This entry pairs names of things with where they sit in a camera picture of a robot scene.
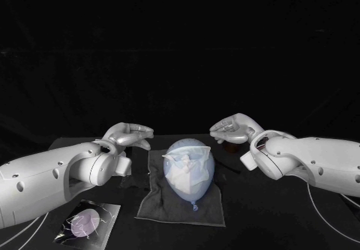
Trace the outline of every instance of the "balloon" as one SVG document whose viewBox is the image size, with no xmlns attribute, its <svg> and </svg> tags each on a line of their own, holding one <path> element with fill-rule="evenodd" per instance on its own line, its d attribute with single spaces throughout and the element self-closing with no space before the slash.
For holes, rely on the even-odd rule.
<svg viewBox="0 0 360 250">
<path fill-rule="evenodd" d="M 207 146 L 204 142 L 201 142 L 199 140 L 196 139 L 182 139 L 179 140 L 169 148 L 168 150 L 168 153 L 171 151 L 173 151 L 175 149 L 181 148 L 181 147 L 185 147 L 185 146 Z M 209 159 L 207 160 L 207 169 L 208 169 L 208 172 L 209 172 L 209 179 L 207 181 L 202 182 L 202 186 L 201 186 L 201 189 L 198 191 L 198 193 L 195 194 L 186 194 L 183 191 L 181 191 L 175 185 L 169 182 L 175 192 L 178 193 L 178 195 L 189 202 L 192 202 L 194 204 L 194 210 L 198 211 L 198 205 L 195 204 L 196 201 L 204 197 L 208 189 L 209 189 L 209 186 L 211 186 L 211 183 L 212 183 L 212 178 L 214 178 L 214 171 L 215 171 L 215 161 L 214 161 L 214 156 L 212 156 L 212 152 L 209 152 Z M 171 161 L 169 159 L 165 158 L 165 175 L 168 175 L 169 173 L 169 170 L 171 170 Z"/>
</svg>

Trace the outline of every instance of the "black table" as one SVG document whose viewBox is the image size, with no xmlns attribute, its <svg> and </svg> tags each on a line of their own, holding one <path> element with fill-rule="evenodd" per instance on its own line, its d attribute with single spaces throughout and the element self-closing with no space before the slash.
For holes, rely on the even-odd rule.
<svg viewBox="0 0 360 250">
<path fill-rule="evenodd" d="M 149 139 L 152 150 L 168 149 L 183 138 L 195 138 L 212 147 L 218 160 L 215 182 L 222 190 L 227 227 L 168 224 L 136 219 L 149 189 L 149 152 L 132 148 L 133 175 L 113 177 L 104 186 L 81 193 L 55 209 L 24 249 L 67 249 L 52 243 L 61 224 L 81 199 L 122 205 L 107 249 L 360 249 L 360 244 L 342 236 L 320 218 L 312 204 L 306 182 L 297 177 L 273 180 L 260 168 L 248 171 L 240 157 L 250 150 L 243 144 L 237 153 L 224 150 L 209 134 L 158 135 Z M 51 149 L 91 142 L 99 138 L 60 138 Z M 360 222 L 340 195 L 312 187 L 319 210 L 336 228 L 360 240 Z M 44 216 L 29 230 L 2 250 L 18 249 L 32 236 Z M 28 225 L 0 230 L 2 242 Z"/>
</svg>

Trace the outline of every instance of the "screw hole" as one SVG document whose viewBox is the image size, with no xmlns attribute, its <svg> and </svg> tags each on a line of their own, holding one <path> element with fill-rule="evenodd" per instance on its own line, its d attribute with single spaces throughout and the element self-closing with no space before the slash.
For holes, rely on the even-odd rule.
<svg viewBox="0 0 360 250">
<path fill-rule="evenodd" d="M 25 183 L 22 181 L 18 183 L 16 188 L 18 188 L 19 192 L 22 192 L 25 190 Z"/>
<path fill-rule="evenodd" d="M 58 171 L 58 169 L 55 169 L 55 170 L 52 171 L 52 175 L 54 175 L 55 179 L 60 178 L 60 171 Z"/>
</svg>

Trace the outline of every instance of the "robotic hand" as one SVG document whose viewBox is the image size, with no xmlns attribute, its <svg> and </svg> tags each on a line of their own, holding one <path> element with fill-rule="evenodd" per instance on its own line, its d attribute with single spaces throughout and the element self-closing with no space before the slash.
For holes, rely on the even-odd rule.
<svg viewBox="0 0 360 250">
<path fill-rule="evenodd" d="M 211 128 L 218 143 L 250 142 L 241 161 L 274 180 L 297 176 L 319 188 L 360 197 L 360 144 L 346 140 L 309 137 L 264 130 L 250 116 L 235 114 Z"/>
<path fill-rule="evenodd" d="M 22 157 L 0 166 L 0 229 L 21 224 L 68 203 L 111 176 L 132 174 L 124 149 L 150 150 L 155 130 L 119 123 L 101 140 Z"/>
</svg>

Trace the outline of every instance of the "black background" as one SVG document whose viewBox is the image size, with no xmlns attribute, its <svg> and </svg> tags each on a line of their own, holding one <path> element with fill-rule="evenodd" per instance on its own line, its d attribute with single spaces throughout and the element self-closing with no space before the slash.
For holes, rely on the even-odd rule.
<svg viewBox="0 0 360 250">
<path fill-rule="evenodd" d="M 360 141 L 355 1 L 0 3 L 0 161 L 120 122 L 208 133 L 235 113 Z"/>
</svg>

